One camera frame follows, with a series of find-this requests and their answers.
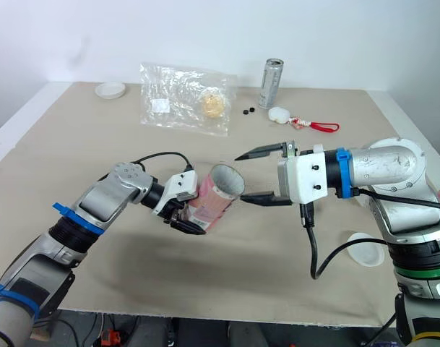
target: white lid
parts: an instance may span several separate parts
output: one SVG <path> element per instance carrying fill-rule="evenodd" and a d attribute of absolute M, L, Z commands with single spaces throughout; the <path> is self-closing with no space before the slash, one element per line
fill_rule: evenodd
<path fill-rule="evenodd" d="M 354 233 L 350 236 L 348 242 L 358 239 L 375 239 L 375 237 L 365 233 Z M 358 264 L 368 267 L 379 266 L 385 260 L 385 252 L 382 245 L 372 242 L 363 242 L 349 246 L 348 254 Z"/>
<path fill-rule="evenodd" d="M 107 82 L 95 88 L 97 96 L 103 99 L 117 99 L 125 93 L 125 84 L 121 82 Z"/>

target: tabletop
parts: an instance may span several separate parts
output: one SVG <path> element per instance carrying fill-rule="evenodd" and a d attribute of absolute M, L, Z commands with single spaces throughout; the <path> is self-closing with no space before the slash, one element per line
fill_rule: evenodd
<path fill-rule="evenodd" d="M 233 166 L 246 192 L 277 191 L 277 154 L 234 162 L 260 145 L 294 139 L 298 148 L 361 147 L 396 136 L 361 90 L 281 89 L 276 104 L 302 119 L 340 123 L 334 134 L 270 122 L 256 107 L 258 90 L 240 88 L 227 137 L 139 123 L 139 86 L 115 100 L 95 84 L 74 83 L 0 162 L 0 275 L 58 213 L 114 164 L 163 150 L 182 152 L 199 179 L 216 163 Z M 254 113 L 242 110 L 256 107 Z M 147 171 L 165 181 L 184 169 L 177 157 L 155 158 Z M 355 200 L 330 191 L 315 204 L 319 263 L 357 231 L 380 237 Z M 141 205 L 129 205 L 92 246 L 63 309 L 320 325 L 381 325 L 394 311 L 392 263 L 373 268 L 338 255 L 318 280 L 298 208 L 236 201 L 206 236 L 170 229 Z"/>

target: pink paper cup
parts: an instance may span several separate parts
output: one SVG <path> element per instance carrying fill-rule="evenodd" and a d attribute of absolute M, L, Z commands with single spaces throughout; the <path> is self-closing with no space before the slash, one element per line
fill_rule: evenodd
<path fill-rule="evenodd" d="M 188 220 L 206 231 L 211 229 L 244 189 L 245 182 L 239 172 L 227 165 L 215 165 L 202 181 L 199 196 L 189 201 Z"/>

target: white wall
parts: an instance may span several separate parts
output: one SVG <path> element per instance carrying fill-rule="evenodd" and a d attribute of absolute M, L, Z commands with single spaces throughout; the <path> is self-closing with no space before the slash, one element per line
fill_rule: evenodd
<path fill-rule="evenodd" d="M 391 90 L 440 150 L 440 0 L 0 0 L 3 100 L 44 80 L 138 82 L 141 61 L 259 85 L 272 56 L 282 86 Z"/>

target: plastic bag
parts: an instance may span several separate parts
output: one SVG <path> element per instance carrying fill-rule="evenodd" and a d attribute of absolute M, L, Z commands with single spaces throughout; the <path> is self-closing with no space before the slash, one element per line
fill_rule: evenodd
<path fill-rule="evenodd" d="M 141 124 L 227 136 L 237 77 L 143 63 Z"/>

